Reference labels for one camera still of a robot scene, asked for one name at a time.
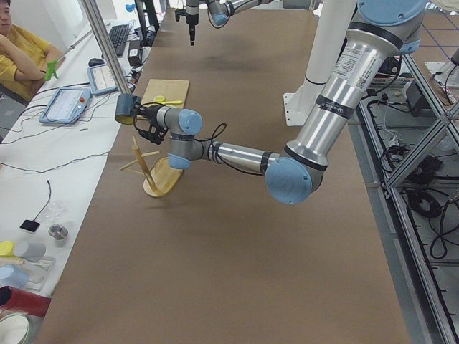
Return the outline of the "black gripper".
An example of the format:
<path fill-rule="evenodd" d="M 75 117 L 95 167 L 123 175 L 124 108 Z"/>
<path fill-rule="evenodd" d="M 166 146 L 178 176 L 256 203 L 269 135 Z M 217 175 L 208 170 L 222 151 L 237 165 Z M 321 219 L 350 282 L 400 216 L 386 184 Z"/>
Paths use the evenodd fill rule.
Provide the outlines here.
<path fill-rule="evenodd" d="M 186 13 L 186 23 L 189 25 L 190 45 L 194 45 L 195 37 L 196 37 L 196 26 L 195 25 L 199 23 L 199 15 Z"/>
<path fill-rule="evenodd" d="M 140 112 L 140 116 L 148 120 L 150 123 L 157 122 L 158 105 L 144 107 L 141 104 L 135 104 L 134 110 L 136 112 Z"/>

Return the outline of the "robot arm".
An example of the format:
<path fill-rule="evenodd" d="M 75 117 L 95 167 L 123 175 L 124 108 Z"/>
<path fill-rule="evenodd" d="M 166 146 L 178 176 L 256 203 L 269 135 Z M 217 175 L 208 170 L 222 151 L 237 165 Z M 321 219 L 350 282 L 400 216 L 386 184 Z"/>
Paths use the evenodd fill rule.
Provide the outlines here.
<path fill-rule="evenodd" d="M 199 5 L 205 4 L 207 7 L 207 16 L 210 24 L 220 29 L 226 25 L 232 16 L 242 11 L 269 4 L 271 1 L 263 0 L 239 0 L 239 1 L 200 1 L 189 0 L 182 9 L 176 9 L 174 12 L 175 20 L 180 21 L 184 17 L 189 27 L 189 42 L 191 46 L 195 45 L 196 26 L 199 24 Z"/>
<path fill-rule="evenodd" d="M 198 160 L 224 163 L 263 176 L 279 202 L 300 203 L 321 185 L 329 151 L 383 62 L 418 48 L 424 14 L 423 1 L 327 1 L 304 82 L 285 95 L 285 124 L 298 134 L 279 153 L 198 138 L 201 115 L 161 101 L 133 97 L 130 114 L 148 121 L 145 139 L 169 140 L 172 168 L 185 170 Z"/>

